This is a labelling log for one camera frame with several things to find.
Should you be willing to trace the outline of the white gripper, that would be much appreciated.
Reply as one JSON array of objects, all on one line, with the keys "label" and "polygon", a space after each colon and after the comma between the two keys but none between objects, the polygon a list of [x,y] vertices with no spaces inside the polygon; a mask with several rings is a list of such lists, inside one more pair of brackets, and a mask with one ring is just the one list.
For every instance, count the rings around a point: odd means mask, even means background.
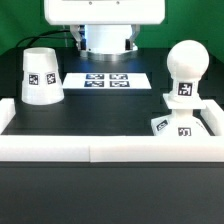
[{"label": "white gripper", "polygon": [[132,50],[139,25],[165,19],[165,0],[44,0],[44,14],[51,25],[71,25],[78,50],[82,41],[78,25],[132,25],[125,43],[125,49]]}]

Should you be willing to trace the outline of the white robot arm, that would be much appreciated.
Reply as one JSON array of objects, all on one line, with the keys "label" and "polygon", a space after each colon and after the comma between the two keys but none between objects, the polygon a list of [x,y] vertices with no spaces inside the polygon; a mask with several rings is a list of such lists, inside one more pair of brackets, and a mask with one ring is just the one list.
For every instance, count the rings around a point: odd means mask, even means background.
[{"label": "white robot arm", "polygon": [[141,25],[162,23],[165,0],[44,0],[44,14],[70,27],[82,57],[112,61],[137,51]]}]

